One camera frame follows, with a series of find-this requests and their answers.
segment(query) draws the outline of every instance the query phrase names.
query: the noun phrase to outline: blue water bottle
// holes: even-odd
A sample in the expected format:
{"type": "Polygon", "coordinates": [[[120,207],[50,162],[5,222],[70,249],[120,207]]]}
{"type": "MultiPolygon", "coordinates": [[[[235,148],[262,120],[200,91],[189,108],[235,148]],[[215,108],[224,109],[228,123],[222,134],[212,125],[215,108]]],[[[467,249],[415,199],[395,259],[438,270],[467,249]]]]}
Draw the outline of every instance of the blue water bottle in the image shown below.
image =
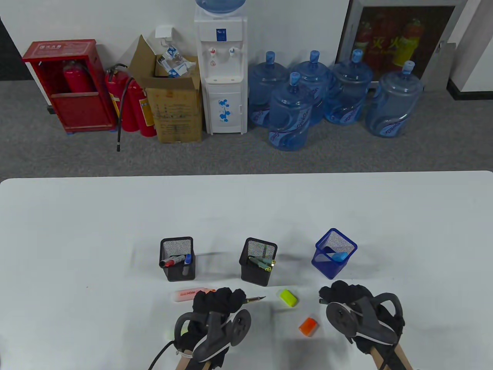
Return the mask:
{"type": "Polygon", "coordinates": [[[312,91],[300,85],[300,78],[292,72],[289,83],[272,92],[269,141],[279,150],[299,150],[307,141],[314,100],[312,91]]]}
{"type": "Polygon", "coordinates": [[[197,5],[211,13],[225,14],[235,11],[246,0],[195,0],[197,5]]]}
{"type": "Polygon", "coordinates": [[[312,50],[309,61],[300,63],[293,68],[293,72],[298,72],[301,75],[300,83],[308,87],[314,95],[315,103],[310,120],[311,126],[322,121],[327,90],[332,89],[335,85],[334,75],[325,64],[318,61],[319,56],[318,50],[312,50]]]}
{"type": "Polygon", "coordinates": [[[268,127],[267,115],[270,110],[272,91],[287,82],[289,72],[274,60],[274,51],[265,53],[265,62],[253,67],[248,73],[248,117],[256,125],[268,127]]]}
{"type": "Polygon", "coordinates": [[[373,72],[361,61],[363,51],[353,50],[350,61],[334,66],[336,86],[326,98],[325,118],[337,125],[350,125],[361,117],[373,72]]]}
{"type": "Polygon", "coordinates": [[[420,79],[411,74],[414,62],[404,63],[401,72],[382,76],[366,116],[366,127],[375,136],[395,138],[406,125],[422,91],[420,79]]]}

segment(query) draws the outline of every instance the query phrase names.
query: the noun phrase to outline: table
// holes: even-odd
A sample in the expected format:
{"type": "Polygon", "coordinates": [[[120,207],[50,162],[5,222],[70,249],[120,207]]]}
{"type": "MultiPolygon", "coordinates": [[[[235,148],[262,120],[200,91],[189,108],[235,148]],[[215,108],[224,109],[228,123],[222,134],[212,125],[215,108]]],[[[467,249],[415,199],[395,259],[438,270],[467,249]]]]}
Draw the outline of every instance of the table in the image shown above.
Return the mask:
{"type": "MultiPolygon", "coordinates": [[[[492,186],[486,171],[6,180],[1,369],[146,369],[191,309],[170,294],[200,286],[268,297],[247,306],[257,325],[223,369],[373,369],[317,302],[331,281],[310,260],[331,227],[358,244],[338,278],[399,296],[415,369],[489,369],[492,186]],[[194,238],[195,281],[158,267],[160,240],[178,236],[194,238]],[[248,237],[279,246],[267,288],[239,279],[248,237]],[[298,331],[309,315],[321,324],[310,339],[298,331]]],[[[177,362],[170,349],[155,369],[177,362]]]]}

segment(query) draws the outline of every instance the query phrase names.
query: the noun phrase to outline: white wall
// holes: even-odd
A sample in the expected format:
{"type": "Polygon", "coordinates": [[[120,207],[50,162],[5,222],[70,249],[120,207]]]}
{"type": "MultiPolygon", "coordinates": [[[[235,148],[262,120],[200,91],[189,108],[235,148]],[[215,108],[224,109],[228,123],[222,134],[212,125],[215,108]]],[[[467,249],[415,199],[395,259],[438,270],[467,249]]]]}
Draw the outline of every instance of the white wall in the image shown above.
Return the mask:
{"type": "Polygon", "coordinates": [[[481,0],[457,47],[452,65],[450,78],[462,92],[493,90],[493,75],[485,68],[493,64],[492,19],[493,1],[481,0]]]}
{"type": "Polygon", "coordinates": [[[479,59],[461,91],[493,91],[493,39],[479,59]]]}
{"type": "MultiPolygon", "coordinates": [[[[276,61],[307,59],[312,49],[332,63],[349,0],[247,0],[250,61],[267,50],[276,61]]],[[[95,38],[105,67],[129,63],[140,34],[172,24],[183,54],[197,55],[194,0],[0,0],[0,14],[19,52],[32,41],[95,38]]]]}
{"type": "Polygon", "coordinates": [[[455,42],[459,45],[480,2],[481,0],[467,0],[464,10],[457,21],[456,27],[450,35],[449,42],[455,42]]]}

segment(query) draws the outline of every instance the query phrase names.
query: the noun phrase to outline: gray carpet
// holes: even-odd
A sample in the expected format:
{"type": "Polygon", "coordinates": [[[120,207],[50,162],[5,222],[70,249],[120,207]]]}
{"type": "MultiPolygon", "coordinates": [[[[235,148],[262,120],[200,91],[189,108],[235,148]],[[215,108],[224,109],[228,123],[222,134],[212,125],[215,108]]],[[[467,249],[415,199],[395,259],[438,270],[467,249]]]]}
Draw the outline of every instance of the gray carpet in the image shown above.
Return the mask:
{"type": "Polygon", "coordinates": [[[321,123],[299,152],[269,146],[264,129],[160,144],[138,133],[67,136],[33,81],[0,82],[0,181],[18,177],[265,174],[493,169],[493,101],[424,94],[406,134],[321,123]]]}

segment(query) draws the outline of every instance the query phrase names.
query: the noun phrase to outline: white water dispenser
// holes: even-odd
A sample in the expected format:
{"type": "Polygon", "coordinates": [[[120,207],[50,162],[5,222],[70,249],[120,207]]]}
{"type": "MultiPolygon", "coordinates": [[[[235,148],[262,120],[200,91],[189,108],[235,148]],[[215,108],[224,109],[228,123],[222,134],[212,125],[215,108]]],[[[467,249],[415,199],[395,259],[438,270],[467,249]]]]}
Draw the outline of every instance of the white water dispenser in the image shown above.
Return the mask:
{"type": "Polygon", "coordinates": [[[245,5],[210,13],[198,5],[195,31],[207,133],[247,132],[248,57],[245,5]]]}

